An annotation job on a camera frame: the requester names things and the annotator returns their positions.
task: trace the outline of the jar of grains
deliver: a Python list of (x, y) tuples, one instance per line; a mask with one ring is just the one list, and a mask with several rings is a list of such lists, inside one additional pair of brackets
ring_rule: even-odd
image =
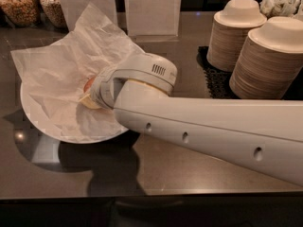
[(67, 27), (60, 0), (40, 0), (40, 4), (45, 12), (45, 15), (55, 27)]
[(30, 26), (40, 21), (38, 0), (0, 0), (0, 7), (16, 26)]

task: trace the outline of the vent slot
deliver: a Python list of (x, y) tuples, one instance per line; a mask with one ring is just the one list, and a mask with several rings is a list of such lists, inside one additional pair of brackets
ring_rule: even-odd
[(159, 74), (159, 75), (164, 75), (166, 69), (163, 68), (162, 66), (159, 66), (157, 64), (154, 64), (153, 67), (152, 67), (152, 72), (156, 73), (156, 74)]

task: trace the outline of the glass jar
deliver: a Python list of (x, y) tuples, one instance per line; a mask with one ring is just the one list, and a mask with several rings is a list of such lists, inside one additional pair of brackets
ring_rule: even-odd
[(16, 26), (30, 26), (40, 21), (38, 0), (0, 0), (0, 7)]
[(40, 0), (40, 4), (45, 12), (45, 15), (55, 27), (67, 27), (60, 0)]

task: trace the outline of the gray table surface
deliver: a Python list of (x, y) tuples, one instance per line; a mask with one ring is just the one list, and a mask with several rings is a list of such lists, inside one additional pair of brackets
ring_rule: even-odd
[[(173, 96), (209, 97), (196, 57), (198, 46), (209, 44), (212, 18), (212, 12), (182, 12), (177, 39), (133, 38), (146, 52), (176, 64)], [(302, 191), (300, 186), (132, 131), (86, 145), (44, 135), (23, 112), (21, 82), (9, 52), (49, 45), (65, 33), (48, 23), (0, 27), (0, 199)], [(23, 140), (18, 139), (19, 132)]]

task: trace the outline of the screw hole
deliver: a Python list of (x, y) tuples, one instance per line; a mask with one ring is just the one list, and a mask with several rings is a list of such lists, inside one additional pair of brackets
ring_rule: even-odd
[(256, 161), (261, 161), (263, 159), (263, 150), (262, 148), (256, 148), (254, 151), (254, 157)]
[(146, 130), (152, 131), (152, 124), (151, 123), (147, 123)]
[(189, 136), (188, 136), (188, 133), (187, 132), (184, 132), (183, 135), (182, 135), (182, 140), (184, 143), (188, 143), (189, 141)]

